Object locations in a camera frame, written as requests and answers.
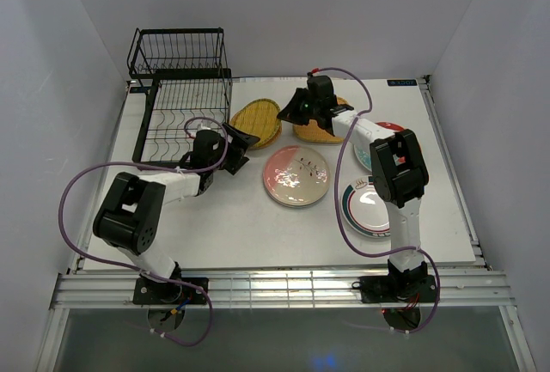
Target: wall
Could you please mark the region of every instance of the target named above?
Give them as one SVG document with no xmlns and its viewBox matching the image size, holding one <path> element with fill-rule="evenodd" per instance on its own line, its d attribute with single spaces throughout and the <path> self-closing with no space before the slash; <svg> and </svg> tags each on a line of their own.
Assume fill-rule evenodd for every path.
<svg viewBox="0 0 550 372">
<path fill-rule="evenodd" d="M 539 370 L 550 370 L 550 0 L 473 0 L 433 94 L 481 246 L 505 269 Z"/>
<path fill-rule="evenodd" d="M 136 27 L 218 27 L 237 76 L 432 73 L 471 0 L 82 0 L 120 72 Z"/>
<path fill-rule="evenodd" d="M 0 0 L 0 370 L 28 371 L 69 249 L 68 180 L 106 158 L 124 82 L 79 0 Z M 70 200 L 76 239 L 90 190 Z"/>
</svg>

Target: dish rack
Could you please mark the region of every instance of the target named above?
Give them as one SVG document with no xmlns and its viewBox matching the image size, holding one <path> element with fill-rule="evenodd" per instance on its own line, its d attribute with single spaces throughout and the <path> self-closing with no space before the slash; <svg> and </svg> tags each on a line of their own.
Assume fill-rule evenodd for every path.
<svg viewBox="0 0 550 372">
<path fill-rule="evenodd" d="M 137 28 L 127 64 L 140 92 L 146 90 L 134 162 L 175 168 L 193 147 L 183 129 L 189 119 L 229 121 L 232 80 L 221 28 Z M 193 134 L 197 126 L 188 130 Z"/>
</svg>

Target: speckled plate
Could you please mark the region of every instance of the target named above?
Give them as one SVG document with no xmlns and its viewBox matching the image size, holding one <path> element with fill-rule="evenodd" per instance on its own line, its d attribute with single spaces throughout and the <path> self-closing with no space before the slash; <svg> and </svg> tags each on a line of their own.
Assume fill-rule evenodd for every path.
<svg viewBox="0 0 550 372">
<path fill-rule="evenodd" d="M 345 219 L 358 233 L 375 239 L 390 236 L 388 210 L 376 193 L 372 176 L 350 183 L 341 200 Z"/>
<path fill-rule="evenodd" d="M 263 178 L 274 200 L 290 207 L 303 207 L 317 202 L 327 193 L 330 170 L 317 151 L 286 146 L 267 160 Z"/>
<path fill-rule="evenodd" d="M 400 125 L 395 125 L 394 123 L 389 123 L 388 121 L 380 121 L 377 124 L 381 127 L 384 127 L 386 129 L 393 130 L 393 131 L 404 131 L 405 130 Z M 353 146 L 353 151 L 355 152 L 355 156 L 357 157 L 357 159 L 359 160 L 361 165 L 371 172 L 372 171 L 372 164 L 370 163 L 370 154 L 367 153 L 364 150 L 359 149 L 356 146 Z M 397 161 L 399 163 L 402 163 L 402 162 L 405 161 L 405 159 L 403 157 L 401 157 L 401 158 L 397 159 Z"/>
</svg>

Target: striped yellow plate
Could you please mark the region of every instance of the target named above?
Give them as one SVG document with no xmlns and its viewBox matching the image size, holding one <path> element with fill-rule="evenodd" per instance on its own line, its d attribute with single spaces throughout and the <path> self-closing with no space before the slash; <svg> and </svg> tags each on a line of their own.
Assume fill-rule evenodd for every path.
<svg viewBox="0 0 550 372">
<path fill-rule="evenodd" d="M 259 137 L 260 141 L 252 149 L 262 149 L 277 140 L 281 134 L 281 120 L 277 119 L 279 111 L 275 101 L 259 99 L 235 113 L 229 123 L 240 131 Z"/>
<path fill-rule="evenodd" d="M 341 97 L 337 97 L 338 104 L 348 104 L 348 102 Z M 315 120 L 310 120 L 308 125 L 293 125 L 292 130 L 294 134 L 300 140 L 310 143 L 342 143 L 344 141 L 341 137 L 335 137 L 322 130 L 317 125 Z"/>
</svg>

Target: white table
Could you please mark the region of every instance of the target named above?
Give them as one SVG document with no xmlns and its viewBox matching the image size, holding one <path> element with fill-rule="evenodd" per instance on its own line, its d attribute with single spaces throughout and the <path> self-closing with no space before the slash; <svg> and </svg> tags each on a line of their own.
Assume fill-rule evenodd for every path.
<svg viewBox="0 0 550 372">
<path fill-rule="evenodd" d="M 366 108 L 364 91 L 356 82 L 334 80 L 333 83 L 336 95 L 347 99 L 357 110 Z M 367 117 L 410 128 L 420 141 L 430 174 L 420 211 L 423 249 L 439 264 L 474 262 L 467 225 L 419 88 L 390 88 L 385 80 L 366 83 L 374 101 L 374 110 Z M 236 82 L 231 113 L 259 98 L 272 99 L 283 107 L 296 87 L 306 87 L 305 79 Z M 144 95 L 128 95 L 112 160 L 130 161 L 143 112 Z M 284 207 L 268 197 L 261 179 L 263 166 L 276 150 L 290 144 L 303 144 L 318 150 L 334 171 L 339 145 L 301 142 L 294 137 L 292 126 L 283 124 L 278 141 L 266 149 L 249 152 L 250 162 L 237 175 L 218 172 L 213 185 L 203 195 L 166 206 L 162 210 L 156 241 L 183 268 L 189 269 L 357 266 L 386 262 L 386 259 L 362 258 L 343 242 L 334 215 L 332 185 L 320 202 L 302 210 Z M 111 168 L 107 172 L 101 198 L 114 176 L 123 170 Z M 344 156 L 341 184 L 365 174 L 366 170 L 359 165 L 350 145 Z M 367 239 L 346 227 L 353 243 L 365 252 L 389 249 L 389 241 Z M 129 261 L 94 236 L 89 242 L 89 253 Z M 85 261 L 86 271 L 103 269 L 110 269 L 110 266 Z"/>
</svg>

